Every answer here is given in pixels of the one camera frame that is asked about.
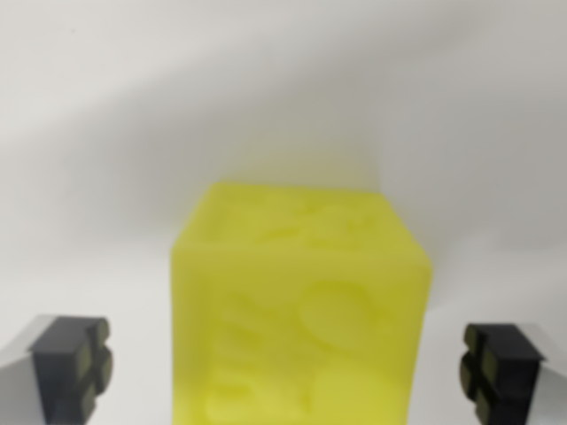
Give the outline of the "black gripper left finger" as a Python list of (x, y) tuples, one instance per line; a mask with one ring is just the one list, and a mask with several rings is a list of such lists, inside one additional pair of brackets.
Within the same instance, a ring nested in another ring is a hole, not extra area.
[(1, 347), (3, 424), (86, 424), (113, 373), (104, 317), (41, 314)]

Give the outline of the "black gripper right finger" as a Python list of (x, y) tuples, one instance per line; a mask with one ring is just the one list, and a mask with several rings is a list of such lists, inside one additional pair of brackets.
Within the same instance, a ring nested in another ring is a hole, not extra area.
[(532, 323), (470, 323), (459, 375), (481, 424), (564, 424), (566, 347)]

